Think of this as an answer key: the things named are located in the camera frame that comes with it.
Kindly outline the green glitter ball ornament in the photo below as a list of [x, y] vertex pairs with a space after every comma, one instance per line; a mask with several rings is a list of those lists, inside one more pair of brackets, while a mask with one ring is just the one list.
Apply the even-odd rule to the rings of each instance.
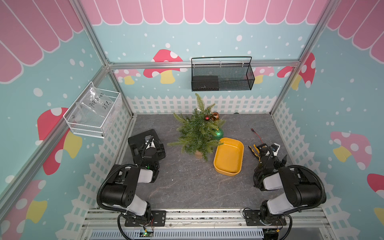
[[224, 133], [223, 133], [223, 131], [221, 130], [221, 129], [217, 129], [216, 130], [216, 137], [217, 138], [222, 138], [223, 137], [223, 135], [224, 135]]

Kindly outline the brown shiny ball ornament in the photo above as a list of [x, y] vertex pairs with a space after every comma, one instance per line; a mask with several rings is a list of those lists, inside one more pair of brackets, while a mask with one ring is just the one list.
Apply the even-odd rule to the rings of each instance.
[[218, 112], [212, 112], [211, 113], [211, 120], [217, 121], [220, 119], [220, 114]]

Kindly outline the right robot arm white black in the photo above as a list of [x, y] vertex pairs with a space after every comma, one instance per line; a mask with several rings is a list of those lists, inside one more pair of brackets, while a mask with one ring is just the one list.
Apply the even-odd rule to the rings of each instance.
[[325, 186], [320, 177], [307, 167], [286, 166], [287, 158], [279, 160], [270, 147], [260, 152], [260, 161], [254, 171], [254, 187], [260, 191], [283, 190], [274, 199], [262, 202], [260, 222], [271, 225], [291, 213], [309, 210], [327, 200]]

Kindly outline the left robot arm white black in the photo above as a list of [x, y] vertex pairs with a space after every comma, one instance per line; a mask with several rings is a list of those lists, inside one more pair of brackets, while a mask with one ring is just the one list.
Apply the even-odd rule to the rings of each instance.
[[100, 208], [116, 211], [122, 217], [143, 227], [154, 219], [151, 204], [136, 195], [138, 184], [154, 183], [159, 174], [158, 151], [161, 145], [154, 136], [146, 136], [145, 144], [138, 150], [138, 165], [114, 165], [97, 193]]

